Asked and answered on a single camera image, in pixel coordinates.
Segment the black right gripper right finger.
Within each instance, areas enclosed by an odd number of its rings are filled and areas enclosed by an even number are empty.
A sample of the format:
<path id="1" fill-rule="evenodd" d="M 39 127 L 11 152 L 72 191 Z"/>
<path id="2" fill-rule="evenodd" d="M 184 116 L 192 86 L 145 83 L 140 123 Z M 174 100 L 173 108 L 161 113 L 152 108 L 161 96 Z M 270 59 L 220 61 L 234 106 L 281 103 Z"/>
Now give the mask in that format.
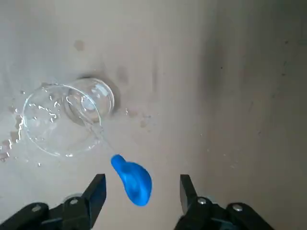
<path id="1" fill-rule="evenodd" d="M 222 208 L 209 198 L 198 196 L 188 174 L 180 176 L 183 215 L 176 230 L 272 230 L 252 207 L 234 202 Z"/>

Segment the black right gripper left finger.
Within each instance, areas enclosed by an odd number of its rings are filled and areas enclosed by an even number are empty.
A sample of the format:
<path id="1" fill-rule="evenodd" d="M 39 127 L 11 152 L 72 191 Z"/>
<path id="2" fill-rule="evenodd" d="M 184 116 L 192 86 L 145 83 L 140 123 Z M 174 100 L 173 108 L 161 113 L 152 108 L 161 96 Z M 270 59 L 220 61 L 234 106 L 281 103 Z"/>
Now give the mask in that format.
<path id="1" fill-rule="evenodd" d="M 24 206 L 0 225 L 2 230 L 90 230 L 106 200 L 106 177 L 97 174 L 81 196 L 50 209 L 45 203 Z"/>

